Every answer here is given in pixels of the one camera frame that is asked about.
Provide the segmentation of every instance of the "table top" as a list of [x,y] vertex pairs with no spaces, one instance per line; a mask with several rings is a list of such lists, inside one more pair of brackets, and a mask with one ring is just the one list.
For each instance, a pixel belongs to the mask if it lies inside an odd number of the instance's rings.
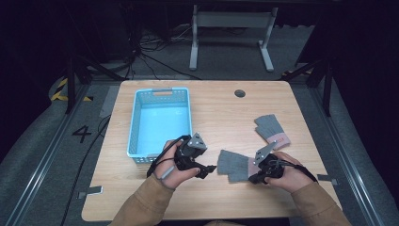
[[[254,120],[275,114],[291,145],[281,151],[298,159],[313,174],[327,174],[290,85],[283,81],[126,81],[121,83],[90,186],[103,194],[87,196],[86,221],[112,220],[125,200],[143,183],[148,164],[127,156],[137,89],[186,87],[190,92],[193,133],[200,132],[208,150],[196,160],[216,165],[220,150],[253,157],[267,143]],[[243,90],[246,96],[236,97]],[[320,185],[340,205],[331,182]],[[231,184],[226,175],[210,173],[190,179],[173,194],[164,219],[283,218],[297,216],[291,195],[279,188]]]

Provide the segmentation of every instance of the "tan sleeve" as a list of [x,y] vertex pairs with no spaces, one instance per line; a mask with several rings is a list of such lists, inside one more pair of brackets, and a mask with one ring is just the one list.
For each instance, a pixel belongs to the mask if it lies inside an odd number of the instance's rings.
[[164,217],[174,190],[151,175],[126,200],[110,225],[156,225]]
[[351,225],[343,211],[316,182],[291,194],[307,225]]

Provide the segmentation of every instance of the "hand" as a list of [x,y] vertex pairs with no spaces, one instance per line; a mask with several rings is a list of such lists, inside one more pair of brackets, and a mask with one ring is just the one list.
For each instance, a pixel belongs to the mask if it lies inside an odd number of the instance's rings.
[[[283,152],[274,152],[273,153],[277,158],[286,160],[295,165],[300,165],[300,162],[294,158],[292,158],[289,154]],[[298,169],[294,169],[293,167],[285,167],[284,174],[281,178],[270,178],[266,177],[264,180],[270,184],[271,186],[280,187],[290,193],[298,191],[300,188],[307,186],[313,183],[313,180],[305,175]]]
[[[168,141],[164,149],[171,143],[172,141]],[[177,169],[177,166],[174,161],[174,156],[177,151],[177,148],[182,144],[181,141],[174,144],[165,154],[159,159],[159,165],[156,167],[154,174],[156,178],[162,181],[164,186],[175,189],[178,187],[182,182],[196,176],[200,172],[200,168],[192,168],[180,171]]]

